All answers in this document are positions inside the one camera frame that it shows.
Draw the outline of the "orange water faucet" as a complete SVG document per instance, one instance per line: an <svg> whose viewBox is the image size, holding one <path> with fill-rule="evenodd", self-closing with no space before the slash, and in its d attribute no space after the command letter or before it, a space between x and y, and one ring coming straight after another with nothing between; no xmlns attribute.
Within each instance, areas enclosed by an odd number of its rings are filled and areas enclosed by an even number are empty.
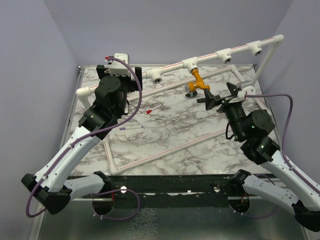
<svg viewBox="0 0 320 240"><path fill-rule="evenodd" d="M197 68L194 68L191 71L191 74L194 76L195 78L195 82L189 82L186 83L184 88L187 92L195 92L196 89L200 89L200 90L210 90L210 86L209 85L205 85L203 78L200 76L199 74L199 70Z"/></svg>

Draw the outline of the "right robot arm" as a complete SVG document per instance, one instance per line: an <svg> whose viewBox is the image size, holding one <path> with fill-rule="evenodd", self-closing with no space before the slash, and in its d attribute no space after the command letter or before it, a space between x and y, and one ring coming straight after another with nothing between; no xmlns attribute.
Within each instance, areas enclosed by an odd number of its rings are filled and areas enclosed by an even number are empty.
<svg viewBox="0 0 320 240"><path fill-rule="evenodd" d="M283 189L241 169L233 175L230 191L236 196L246 192L261 197L287 210L304 228L319 232L320 185L288 159L284 144L278 145L269 137L275 124L266 109L245 113L243 102L247 98L259 98L253 83L228 82L226 85L230 92L226 97L204 89L205 109L209 111L217 107L218 113L225 114L227 128L232 130L234 140L242 143L243 154L287 187Z"/></svg>

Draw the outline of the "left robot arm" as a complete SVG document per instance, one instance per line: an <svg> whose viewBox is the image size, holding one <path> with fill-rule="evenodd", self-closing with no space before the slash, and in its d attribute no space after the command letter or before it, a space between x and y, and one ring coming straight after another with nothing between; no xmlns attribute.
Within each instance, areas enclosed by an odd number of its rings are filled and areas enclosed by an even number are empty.
<svg viewBox="0 0 320 240"><path fill-rule="evenodd" d="M112 64L96 67L100 81L94 91L95 100L80 118L69 140L42 169L34 174L27 173L21 179L30 192L25 207L27 217L35 218L42 214L42 211L30 212L32 199L36 199L45 211L55 215L73 199L87 195L103 198L110 193L109 178L100 171L77 179L69 179L69 176L112 129L131 120L139 111L138 104L129 114L127 96L137 91L138 99L142 100L142 68L130 68L126 63L121 67L121 73L113 73L115 67Z"/></svg>

